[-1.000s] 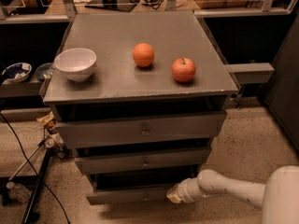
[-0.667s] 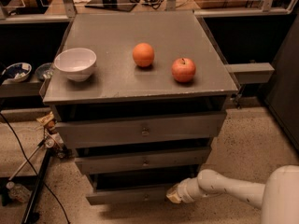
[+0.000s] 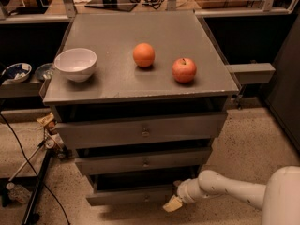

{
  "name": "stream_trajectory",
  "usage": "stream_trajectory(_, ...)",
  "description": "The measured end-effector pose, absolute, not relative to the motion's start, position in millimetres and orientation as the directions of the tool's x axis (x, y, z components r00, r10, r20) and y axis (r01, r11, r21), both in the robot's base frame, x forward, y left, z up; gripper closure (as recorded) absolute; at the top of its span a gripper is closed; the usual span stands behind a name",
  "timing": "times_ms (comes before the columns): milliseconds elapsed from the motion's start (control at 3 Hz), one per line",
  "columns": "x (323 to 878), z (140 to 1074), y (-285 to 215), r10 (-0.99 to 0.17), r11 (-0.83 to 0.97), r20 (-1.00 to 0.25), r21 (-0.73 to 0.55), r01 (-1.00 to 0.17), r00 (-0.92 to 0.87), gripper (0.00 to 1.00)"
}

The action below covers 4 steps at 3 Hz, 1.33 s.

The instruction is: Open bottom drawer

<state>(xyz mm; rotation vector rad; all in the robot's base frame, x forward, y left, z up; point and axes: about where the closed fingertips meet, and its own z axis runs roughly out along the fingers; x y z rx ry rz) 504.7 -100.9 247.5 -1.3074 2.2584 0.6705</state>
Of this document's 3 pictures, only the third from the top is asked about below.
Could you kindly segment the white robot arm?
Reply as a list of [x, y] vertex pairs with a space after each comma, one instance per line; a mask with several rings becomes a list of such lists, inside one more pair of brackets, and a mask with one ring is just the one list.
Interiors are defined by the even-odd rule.
[[179, 183], [176, 193], [163, 205], [167, 212], [201, 199], [229, 195], [262, 211], [261, 225], [300, 225], [300, 168], [275, 171], [266, 185], [234, 180], [205, 170], [194, 179]]

